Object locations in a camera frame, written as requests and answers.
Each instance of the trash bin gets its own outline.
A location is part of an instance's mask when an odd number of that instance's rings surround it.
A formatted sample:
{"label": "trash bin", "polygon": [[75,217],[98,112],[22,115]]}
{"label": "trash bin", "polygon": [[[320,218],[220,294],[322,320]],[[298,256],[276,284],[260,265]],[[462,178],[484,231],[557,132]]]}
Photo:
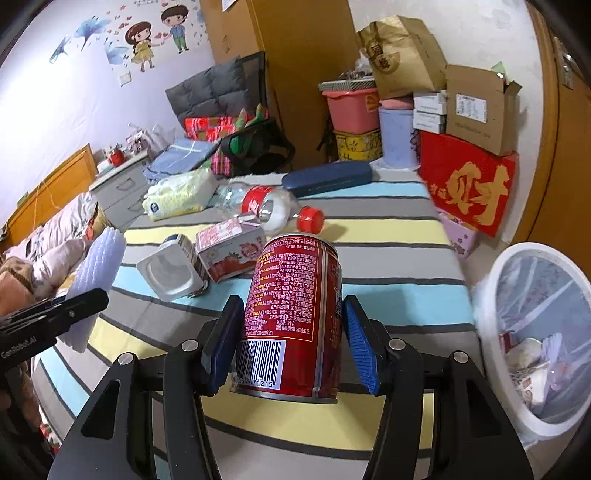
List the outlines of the trash bin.
{"label": "trash bin", "polygon": [[[497,258],[472,296],[488,379],[524,447],[573,427],[591,403],[591,286],[583,272],[546,245],[516,244]],[[508,337],[514,345],[542,342],[531,367],[535,381],[531,374],[523,383],[513,363],[510,373],[501,341]]]}

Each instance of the red bottle cap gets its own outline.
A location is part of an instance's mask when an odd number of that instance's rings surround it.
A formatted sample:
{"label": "red bottle cap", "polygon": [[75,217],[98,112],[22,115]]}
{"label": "red bottle cap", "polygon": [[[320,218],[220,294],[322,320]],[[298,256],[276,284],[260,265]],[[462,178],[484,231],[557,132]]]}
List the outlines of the red bottle cap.
{"label": "red bottle cap", "polygon": [[297,229],[300,232],[313,233],[317,235],[324,225],[324,213],[317,208],[305,206],[300,210],[297,219]]}

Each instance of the yellow box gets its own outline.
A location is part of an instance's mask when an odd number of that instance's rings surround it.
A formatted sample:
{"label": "yellow box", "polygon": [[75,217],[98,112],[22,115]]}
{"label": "yellow box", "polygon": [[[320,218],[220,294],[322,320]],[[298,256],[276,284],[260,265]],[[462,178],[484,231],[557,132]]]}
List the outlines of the yellow box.
{"label": "yellow box", "polygon": [[339,159],[340,160],[372,161],[372,160],[377,160],[381,156],[382,156],[382,147],[374,148],[373,150],[368,150],[366,152],[353,152],[351,150],[339,149]]}
{"label": "yellow box", "polygon": [[367,152],[382,148],[382,135],[379,128],[366,134],[347,134],[335,131],[336,144],[341,152]]}

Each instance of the pink basket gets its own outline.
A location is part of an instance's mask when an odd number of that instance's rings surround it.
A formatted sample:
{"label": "pink basket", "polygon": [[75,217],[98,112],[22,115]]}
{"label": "pink basket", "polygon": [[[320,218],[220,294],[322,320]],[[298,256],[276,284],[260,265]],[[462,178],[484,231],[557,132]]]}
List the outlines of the pink basket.
{"label": "pink basket", "polygon": [[340,92],[322,92],[329,104],[335,130],[348,134],[364,134],[379,128],[379,96],[377,88]]}

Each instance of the red can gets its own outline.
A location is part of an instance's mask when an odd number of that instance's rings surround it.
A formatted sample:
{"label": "red can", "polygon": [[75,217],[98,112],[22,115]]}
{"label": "red can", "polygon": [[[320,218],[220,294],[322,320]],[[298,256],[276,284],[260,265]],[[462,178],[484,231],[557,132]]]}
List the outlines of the red can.
{"label": "red can", "polygon": [[232,391],[336,403],[341,301],[339,259],[330,243],[309,233],[270,240],[252,277]]}

